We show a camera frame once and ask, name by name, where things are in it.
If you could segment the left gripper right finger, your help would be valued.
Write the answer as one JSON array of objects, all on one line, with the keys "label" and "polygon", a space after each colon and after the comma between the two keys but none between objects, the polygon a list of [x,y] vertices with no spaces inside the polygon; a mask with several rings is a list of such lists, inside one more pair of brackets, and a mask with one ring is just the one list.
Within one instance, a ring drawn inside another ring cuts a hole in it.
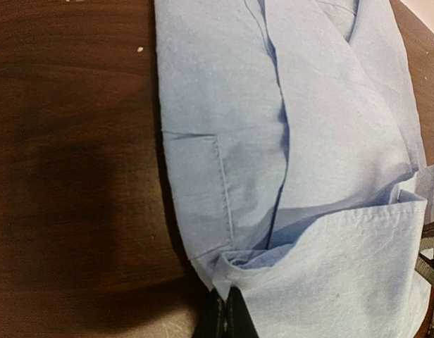
[{"label": "left gripper right finger", "polygon": [[231,287],[226,301],[226,334],[229,338],[259,338],[242,292]]}]

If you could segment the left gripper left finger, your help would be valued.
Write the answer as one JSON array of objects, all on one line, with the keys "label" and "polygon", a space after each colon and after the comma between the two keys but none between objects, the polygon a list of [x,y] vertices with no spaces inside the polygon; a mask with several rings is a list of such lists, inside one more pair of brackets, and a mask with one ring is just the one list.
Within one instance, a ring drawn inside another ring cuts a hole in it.
[{"label": "left gripper left finger", "polygon": [[212,289],[192,338],[224,338],[226,337],[225,323],[225,302],[217,290]]}]

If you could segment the light blue shirt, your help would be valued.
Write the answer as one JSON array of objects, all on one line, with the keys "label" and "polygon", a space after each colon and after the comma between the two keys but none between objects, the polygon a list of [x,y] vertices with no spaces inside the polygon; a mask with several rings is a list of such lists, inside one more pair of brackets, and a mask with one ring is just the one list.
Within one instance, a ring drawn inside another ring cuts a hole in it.
[{"label": "light blue shirt", "polygon": [[259,337],[413,337],[434,165],[390,2],[154,7],[176,219],[225,319],[237,287]]}]

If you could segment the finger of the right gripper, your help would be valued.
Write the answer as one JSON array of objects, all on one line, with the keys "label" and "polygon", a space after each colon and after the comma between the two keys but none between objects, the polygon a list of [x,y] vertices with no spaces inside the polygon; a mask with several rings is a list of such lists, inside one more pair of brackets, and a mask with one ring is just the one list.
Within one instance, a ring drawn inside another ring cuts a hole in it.
[{"label": "finger of the right gripper", "polygon": [[434,222],[423,226],[415,271],[434,289]]}]

